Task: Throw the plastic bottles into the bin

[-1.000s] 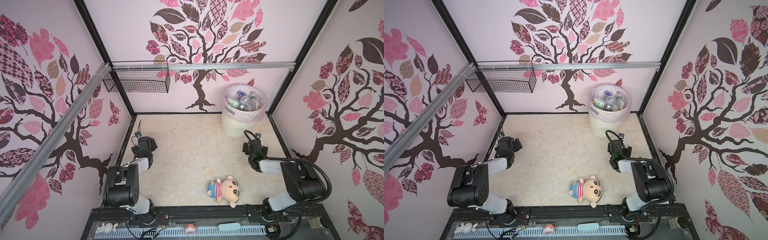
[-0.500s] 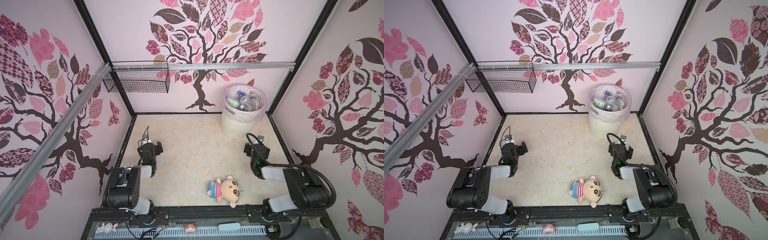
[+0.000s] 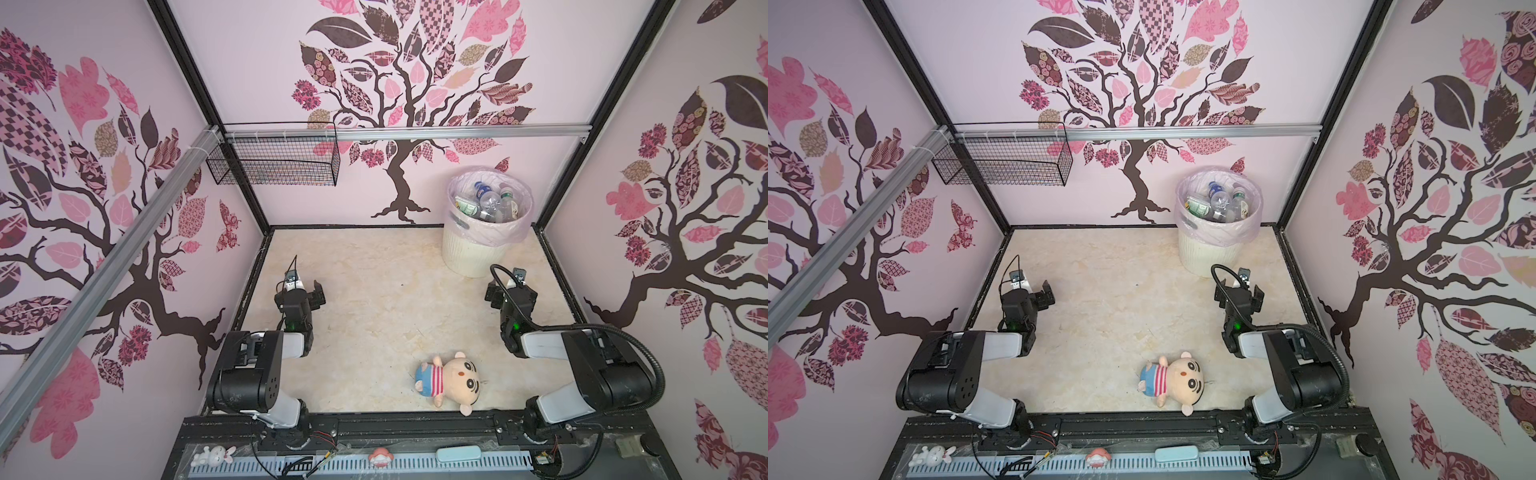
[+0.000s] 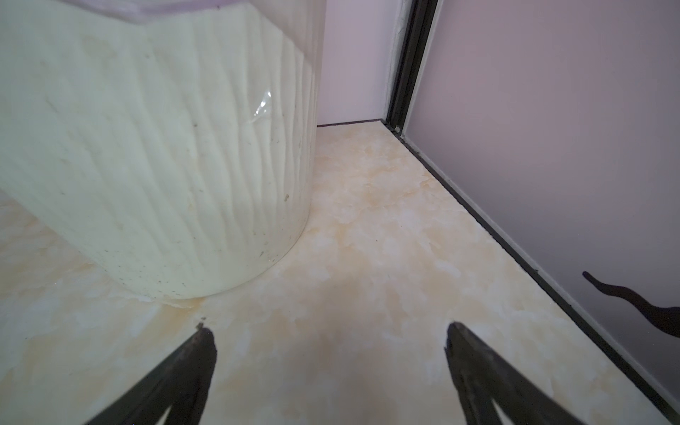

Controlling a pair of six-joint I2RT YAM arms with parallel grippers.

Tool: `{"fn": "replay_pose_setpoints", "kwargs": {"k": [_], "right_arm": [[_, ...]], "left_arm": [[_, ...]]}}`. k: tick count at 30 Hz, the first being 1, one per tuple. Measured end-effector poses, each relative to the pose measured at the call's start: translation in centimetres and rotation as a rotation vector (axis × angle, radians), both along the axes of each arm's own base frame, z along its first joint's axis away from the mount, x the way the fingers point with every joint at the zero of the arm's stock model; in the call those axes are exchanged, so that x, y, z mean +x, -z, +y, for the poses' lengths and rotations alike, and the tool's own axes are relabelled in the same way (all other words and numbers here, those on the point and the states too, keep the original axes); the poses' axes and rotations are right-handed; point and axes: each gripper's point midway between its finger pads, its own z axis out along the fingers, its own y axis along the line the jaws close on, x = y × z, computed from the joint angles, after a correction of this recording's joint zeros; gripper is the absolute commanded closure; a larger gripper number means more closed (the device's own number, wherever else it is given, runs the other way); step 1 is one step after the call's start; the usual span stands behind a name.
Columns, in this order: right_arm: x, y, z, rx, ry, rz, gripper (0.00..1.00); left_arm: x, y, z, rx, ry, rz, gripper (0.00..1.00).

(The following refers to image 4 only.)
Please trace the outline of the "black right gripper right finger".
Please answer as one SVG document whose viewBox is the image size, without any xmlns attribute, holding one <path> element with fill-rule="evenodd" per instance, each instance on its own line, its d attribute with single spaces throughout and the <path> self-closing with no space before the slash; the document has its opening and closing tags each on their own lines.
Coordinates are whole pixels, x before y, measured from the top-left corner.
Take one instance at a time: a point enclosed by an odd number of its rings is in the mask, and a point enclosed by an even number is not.
<svg viewBox="0 0 680 425">
<path fill-rule="evenodd" d="M 446 359 L 468 424 L 580 424 L 461 322 L 448 326 Z"/>
</svg>

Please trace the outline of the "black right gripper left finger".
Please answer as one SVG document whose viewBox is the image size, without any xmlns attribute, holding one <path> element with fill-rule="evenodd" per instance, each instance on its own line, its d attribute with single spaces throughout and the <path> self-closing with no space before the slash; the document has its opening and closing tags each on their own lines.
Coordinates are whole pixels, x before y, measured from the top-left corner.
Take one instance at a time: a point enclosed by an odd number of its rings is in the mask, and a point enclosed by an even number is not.
<svg viewBox="0 0 680 425">
<path fill-rule="evenodd" d="M 90 424 L 198 424 L 217 361 L 214 333 L 197 331 Z"/>
</svg>

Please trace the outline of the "white bin pink liner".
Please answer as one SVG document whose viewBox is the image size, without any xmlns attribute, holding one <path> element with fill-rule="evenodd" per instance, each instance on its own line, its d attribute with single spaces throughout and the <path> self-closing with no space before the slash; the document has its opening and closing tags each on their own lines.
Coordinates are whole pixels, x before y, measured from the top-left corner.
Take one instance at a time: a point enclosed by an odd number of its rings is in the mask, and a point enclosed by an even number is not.
<svg viewBox="0 0 680 425">
<path fill-rule="evenodd" d="M 129 290 L 259 276 L 311 205 L 323 1 L 4 1 L 1 188 Z"/>
</svg>

